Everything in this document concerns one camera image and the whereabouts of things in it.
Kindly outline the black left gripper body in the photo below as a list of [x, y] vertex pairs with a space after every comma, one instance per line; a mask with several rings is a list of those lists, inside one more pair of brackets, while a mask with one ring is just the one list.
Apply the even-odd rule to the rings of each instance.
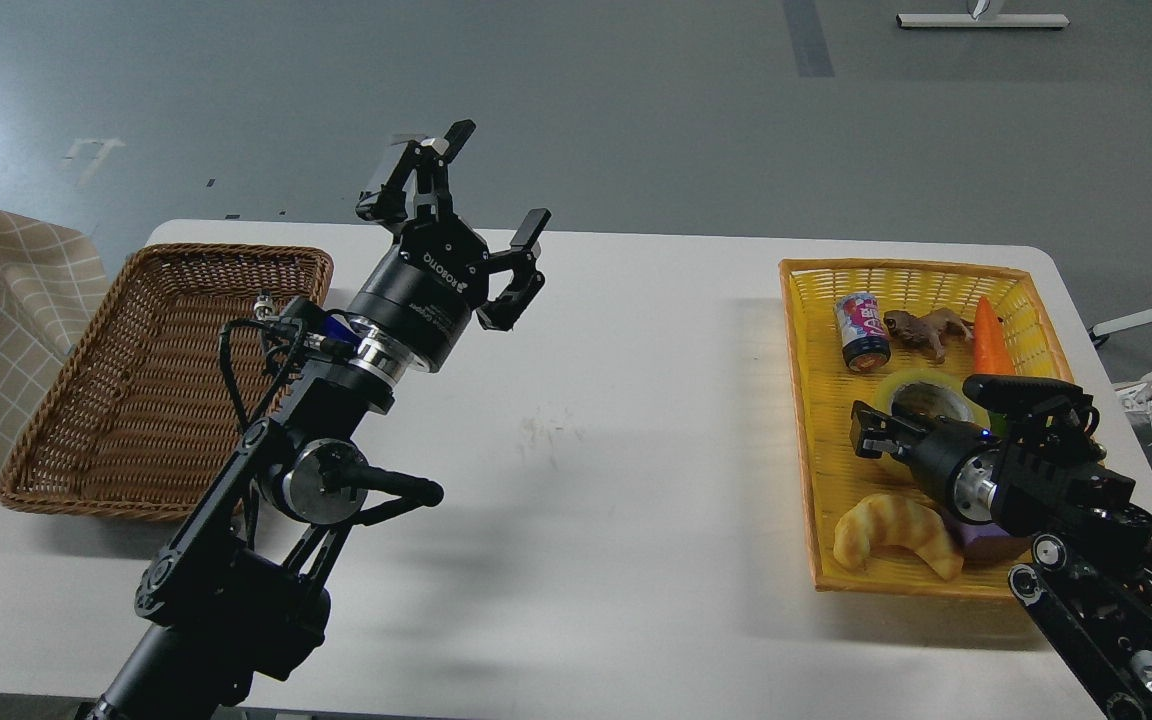
[[399, 229], [391, 249], [347, 306], [397, 340], [429, 373], [439, 372], [486, 297], [470, 265], [486, 243], [457, 215], [417, 218]]

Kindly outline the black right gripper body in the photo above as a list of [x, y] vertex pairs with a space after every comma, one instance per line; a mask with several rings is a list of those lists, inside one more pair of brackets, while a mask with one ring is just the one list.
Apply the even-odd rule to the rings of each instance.
[[919, 415], [911, 424], [914, 439], [901, 460], [924, 495], [952, 518], [972, 525], [992, 523], [996, 438], [987, 429], [950, 416]]

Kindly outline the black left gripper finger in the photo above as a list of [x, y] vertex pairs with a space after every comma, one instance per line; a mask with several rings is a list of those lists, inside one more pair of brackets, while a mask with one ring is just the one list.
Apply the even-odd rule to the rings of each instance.
[[361, 191], [355, 214], [399, 234], [408, 223], [452, 223], [448, 168], [477, 124], [457, 120], [444, 136], [397, 135]]
[[545, 275], [538, 270], [539, 237], [552, 219], [550, 209], [532, 209], [526, 213], [507, 250], [488, 252], [473, 270], [484, 276], [502, 272], [511, 274], [495, 300], [476, 306], [477, 320], [486, 331], [511, 331], [526, 306], [539, 295]]

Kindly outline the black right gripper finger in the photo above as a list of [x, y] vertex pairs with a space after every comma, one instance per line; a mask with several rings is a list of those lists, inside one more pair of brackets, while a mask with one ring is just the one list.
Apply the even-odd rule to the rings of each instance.
[[919, 414], [914, 407], [895, 404], [890, 414], [854, 400], [850, 409], [850, 445], [856, 456], [879, 458], [888, 455], [899, 462], [914, 458], [920, 445], [934, 429], [934, 416]]

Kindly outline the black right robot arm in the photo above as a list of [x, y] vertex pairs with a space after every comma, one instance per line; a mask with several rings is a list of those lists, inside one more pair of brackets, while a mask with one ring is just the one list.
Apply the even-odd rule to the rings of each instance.
[[968, 524], [1032, 541], [1011, 596], [1108, 719], [1152, 719], [1152, 514], [1102, 465], [1100, 414], [1071, 382], [970, 376], [973, 404], [1005, 432], [950, 416], [851, 406], [855, 455], [888, 455], [924, 495]]

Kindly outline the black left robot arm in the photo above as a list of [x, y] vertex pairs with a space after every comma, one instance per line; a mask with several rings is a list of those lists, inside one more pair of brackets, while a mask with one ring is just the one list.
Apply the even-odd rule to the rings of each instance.
[[325, 639], [326, 579], [353, 529], [444, 500], [434, 480], [372, 465], [353, 433], [388, 414], [407, 370], [439, 372], [471, 320], [511, 331], [545, 283], [550, 210], [500, 251], [454, 210], [448, 170], [475, 128], [391, 141], [355, 210], [392, 245], [351, 304], [262, 293], [219, 331], [241, 438], [143, 571], [134, 609], [147, 630], [88, 719], [210, 719], [256, 676], [288, 679]]

